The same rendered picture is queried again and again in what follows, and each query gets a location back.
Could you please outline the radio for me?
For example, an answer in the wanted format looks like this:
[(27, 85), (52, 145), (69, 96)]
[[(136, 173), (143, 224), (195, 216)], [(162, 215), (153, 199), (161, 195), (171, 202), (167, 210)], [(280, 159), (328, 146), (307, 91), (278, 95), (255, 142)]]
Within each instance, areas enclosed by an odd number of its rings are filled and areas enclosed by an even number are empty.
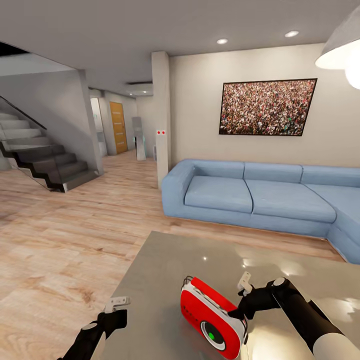
[[(188, 275), (192, 277), (191, 275)], [(248, 342), (247, 320), (230, 317), (234, 306), (204, 281), (194, 277), (181, 288), (183, 317), (224, 357), (233, 360)]]

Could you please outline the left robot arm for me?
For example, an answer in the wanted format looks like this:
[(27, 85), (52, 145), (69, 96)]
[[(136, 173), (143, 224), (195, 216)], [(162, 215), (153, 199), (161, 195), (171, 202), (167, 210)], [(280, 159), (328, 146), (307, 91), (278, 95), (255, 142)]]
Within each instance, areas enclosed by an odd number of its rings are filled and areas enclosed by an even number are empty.
[(115, 307), (130, 305), (131, 302), (130, 296), (109, 298), (97, 320), (84, 326), (68, 352), (57, 360), (99, 360), (106, 339), (115, 329), (127, 326), (128, 310), (116, 310)]

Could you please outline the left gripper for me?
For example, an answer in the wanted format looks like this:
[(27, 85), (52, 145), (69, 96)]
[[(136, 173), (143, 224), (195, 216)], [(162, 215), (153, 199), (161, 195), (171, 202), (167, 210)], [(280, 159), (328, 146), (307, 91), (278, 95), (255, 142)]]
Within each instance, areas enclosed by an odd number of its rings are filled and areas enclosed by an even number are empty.
[(127, 316), (128, 316), (127, 309), (123, 309), (123, 310), (121, 309), (111, 313), (105, 313), (103, 311), (97, 316), (97, 320), (99, 321), (102, 319), (108, 319), (110, 321), (112, 326), (110, 333), (111, 335), (115, 329), (122, 329), (127, 326)]

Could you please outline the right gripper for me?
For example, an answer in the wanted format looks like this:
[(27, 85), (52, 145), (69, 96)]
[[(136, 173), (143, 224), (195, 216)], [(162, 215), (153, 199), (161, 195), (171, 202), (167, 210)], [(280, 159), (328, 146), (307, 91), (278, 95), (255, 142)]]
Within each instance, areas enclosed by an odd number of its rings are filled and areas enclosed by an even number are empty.
[(260, 288), (255, 288), (252, 284), (251, 286), (252, 291), (247, 296), (243, 295), (244, 290), (238, 293), (239, 296), (242, 296), (242, 299), (238, 305), (238, 309), (228, 312), (230, 317), (244, 320), (246, 316), (249, 320), (252, 320), (256, 311), (268, 310), (261, 301)]

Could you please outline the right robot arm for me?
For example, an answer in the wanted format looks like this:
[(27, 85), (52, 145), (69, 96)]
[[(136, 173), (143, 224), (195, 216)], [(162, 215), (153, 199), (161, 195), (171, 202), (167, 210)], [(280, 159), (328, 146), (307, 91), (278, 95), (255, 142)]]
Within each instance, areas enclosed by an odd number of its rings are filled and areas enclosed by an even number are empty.
[(312, 299), (307, 302), (289, 279), (280, 277), (255, 288), (248, 283), (250, 278), (245, 271), (237, 286), (242, 299), (238, 309), (228, 312), (230, 317), (252, 320), (256, 311), (282, 308), (316, 360), (360, 360), (360, 350)]

